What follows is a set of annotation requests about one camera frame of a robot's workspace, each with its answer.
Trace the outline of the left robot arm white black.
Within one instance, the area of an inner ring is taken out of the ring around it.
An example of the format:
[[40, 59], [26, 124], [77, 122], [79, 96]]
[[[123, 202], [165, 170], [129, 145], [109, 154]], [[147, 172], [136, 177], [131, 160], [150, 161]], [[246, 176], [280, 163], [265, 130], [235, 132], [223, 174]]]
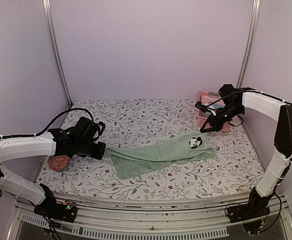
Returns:
[[73, 156], [102, 159], [106, 145], [98, 139], [105, 130], [103, 122], [81, 117], [67, 130], [52, 128], [31, 135], [0, 135], [0, 190], [24, 198], [36, 206], [38, 214], [56, 217], [71, 207], [57, 203], [51, 190], [43, 185], [11, 172], [2, 163], [5, 161], [49, 156], [65, 160]]

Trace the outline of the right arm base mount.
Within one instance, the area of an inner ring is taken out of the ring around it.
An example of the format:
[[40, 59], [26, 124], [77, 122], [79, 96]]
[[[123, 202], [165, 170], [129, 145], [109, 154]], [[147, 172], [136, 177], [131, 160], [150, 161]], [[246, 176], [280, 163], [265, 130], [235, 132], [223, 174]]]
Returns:
[[225, 208], [225, 215], [231, 223], [242, 222], [266, 216], [270, 213], [269, 201], [250, 199], [248, 203], [231, 203]]

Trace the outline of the green towel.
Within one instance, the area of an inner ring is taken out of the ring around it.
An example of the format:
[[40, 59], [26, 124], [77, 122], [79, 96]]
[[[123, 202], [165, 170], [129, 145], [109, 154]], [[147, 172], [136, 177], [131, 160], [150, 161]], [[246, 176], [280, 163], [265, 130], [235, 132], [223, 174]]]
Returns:
[[207, 135], [195, 130], [148, 146], [107, 148], [104, 157], [112, 161], [118, 178], [127, 180], [171, 164], [214, 159], [217, 153], [209, 145]]

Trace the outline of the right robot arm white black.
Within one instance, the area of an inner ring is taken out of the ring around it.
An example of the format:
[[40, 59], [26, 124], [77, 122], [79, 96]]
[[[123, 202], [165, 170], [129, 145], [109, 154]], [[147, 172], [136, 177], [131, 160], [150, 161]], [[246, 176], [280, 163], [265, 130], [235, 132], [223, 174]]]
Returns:
[[244, 114], [246, 109], [257, 111], [276, 122], [272, 158], [263, 177], [250, 192], [248, 204], [244, 208], [248, 218], [255, 218], [274, 195], [292, 162], [292, 103], [249, 87], [235, 88], [231, 84], [223, 85], [218, 94], [224, 102], [221, 108], [212, 109], [209, 103], [200, 101], [195, 105], [204, 113], [210, 112], [200, 128], [202, 133], [222, 130], [225, 123]]

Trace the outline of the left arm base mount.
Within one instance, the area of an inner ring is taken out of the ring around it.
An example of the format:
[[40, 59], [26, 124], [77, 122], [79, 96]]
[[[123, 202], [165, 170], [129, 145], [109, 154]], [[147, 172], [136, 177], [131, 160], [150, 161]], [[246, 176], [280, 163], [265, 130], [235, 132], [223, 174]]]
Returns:
[[75, 222], [77, 211], [77, 206], [73, 201], [57, 202], [55, 199], [48, 198], [34, 209], [34, 213], [37, 215], [69, 223]]

